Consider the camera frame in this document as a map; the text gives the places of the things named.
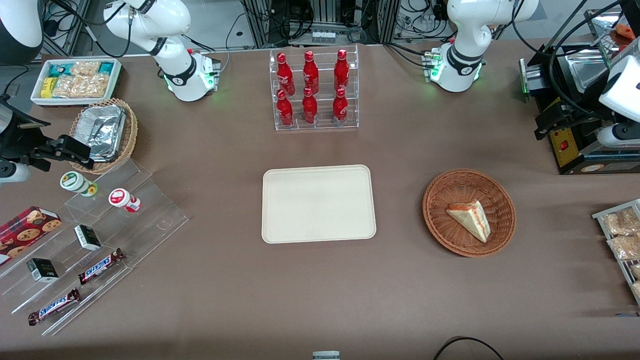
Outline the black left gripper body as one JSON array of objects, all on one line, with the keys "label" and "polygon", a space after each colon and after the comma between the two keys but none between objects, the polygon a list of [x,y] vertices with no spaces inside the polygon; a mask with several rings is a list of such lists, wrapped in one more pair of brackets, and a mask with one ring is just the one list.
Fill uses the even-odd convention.
[{"label": "black left gripper body", "polygon": [[580,100],[572,100],[569,96],[563,96],[563,103],[568,110],[568,116],[563,121],[563,126],[577,126],[586,123],[601,121],[601,115],[597,112],[598,96],[583,96]]}]

